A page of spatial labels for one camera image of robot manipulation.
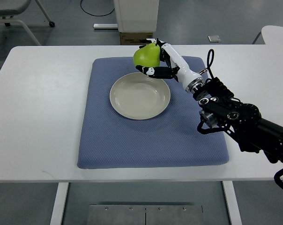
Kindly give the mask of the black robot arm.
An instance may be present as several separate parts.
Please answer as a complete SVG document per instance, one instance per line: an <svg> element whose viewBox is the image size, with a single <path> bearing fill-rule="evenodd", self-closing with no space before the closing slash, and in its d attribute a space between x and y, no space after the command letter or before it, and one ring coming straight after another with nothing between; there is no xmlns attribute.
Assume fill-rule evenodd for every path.
<svg viewBox="0 0 283 225"><path fill-rule="evenodd" d="M283 163L283 127L263 119L257 106L242 103L213 75L193 88L192 94L201 107L199 133L225 132L242 152L262 150L269 162ZM274 181L283 190L282 176L283 169L275 173Z"/></svg>

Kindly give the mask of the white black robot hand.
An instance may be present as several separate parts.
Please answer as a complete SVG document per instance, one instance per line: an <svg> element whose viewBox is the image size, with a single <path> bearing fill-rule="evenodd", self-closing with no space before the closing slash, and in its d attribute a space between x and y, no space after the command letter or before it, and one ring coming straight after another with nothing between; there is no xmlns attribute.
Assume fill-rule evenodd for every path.
<svg viewBox="0 0 283 225"><path fill-rule="evenodd" d="M202 76L192 71L188 63L181 55L172 47L171 44L163 42L154 38L147 38L142 40L145 45L150 43L157 43L160 47L160 65L158 67L142 67L135 68L155 79L175 79L181 83L183 89L187 92L195 93L200 87L204 85Z"/></svg>

